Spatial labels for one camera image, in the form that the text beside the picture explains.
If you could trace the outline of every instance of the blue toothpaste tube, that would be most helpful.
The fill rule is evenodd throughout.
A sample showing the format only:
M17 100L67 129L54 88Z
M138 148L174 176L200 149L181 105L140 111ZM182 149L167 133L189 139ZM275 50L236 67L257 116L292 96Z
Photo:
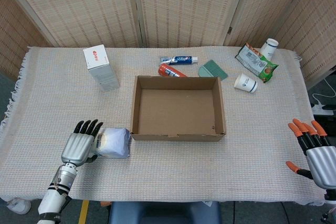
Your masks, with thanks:
M197 57L193 56L174 56L174 57L161 57L161 64L167 65L188 65L192 63L197 63Z

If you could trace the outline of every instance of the cardboard box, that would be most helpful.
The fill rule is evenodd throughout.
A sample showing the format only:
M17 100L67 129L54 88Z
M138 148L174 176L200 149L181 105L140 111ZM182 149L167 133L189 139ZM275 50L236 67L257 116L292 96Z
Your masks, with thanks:
M110 66L104 45L89 47L83 50L90 74L102 91L119 88L117 75Z
M130 129L135 140L219 141L226 133L220 78L136 77Z

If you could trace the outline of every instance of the silver robotic hand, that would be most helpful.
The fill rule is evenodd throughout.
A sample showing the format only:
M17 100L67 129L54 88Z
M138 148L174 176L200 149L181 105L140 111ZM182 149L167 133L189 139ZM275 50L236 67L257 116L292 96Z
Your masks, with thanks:
M317 186L326 190L326 202L336 204L336 147L329 143L326 132L318 122L311 123L316 130L297 119L288 124L298 139L310 170L301 169L291 161L286 164L293 172L313 179Z
M61 221L61 212L71 201L68 196L77 175L77 167L92 163L97 155L90 154L95 137L103 123L98 120L80 121L62 152L62 162L38 207L38 224L55 224Z

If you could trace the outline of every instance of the green comb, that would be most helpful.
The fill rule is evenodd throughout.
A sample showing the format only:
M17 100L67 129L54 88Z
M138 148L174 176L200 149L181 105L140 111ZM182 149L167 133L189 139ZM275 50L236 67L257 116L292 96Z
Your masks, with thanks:
M198 70L198 75L200 77L217 76L220 77L222 81L227 77L226 72L224 72L213 60L210 60L201 66Z

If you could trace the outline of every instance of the yellow floor line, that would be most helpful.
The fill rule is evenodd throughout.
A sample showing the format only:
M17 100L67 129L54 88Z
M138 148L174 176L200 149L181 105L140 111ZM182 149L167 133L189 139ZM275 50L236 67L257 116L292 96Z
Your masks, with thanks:
M83 200L82 209L80 211L78 224L86 224L86 216L88 214L88 209L89 209L89 201L88 200Z

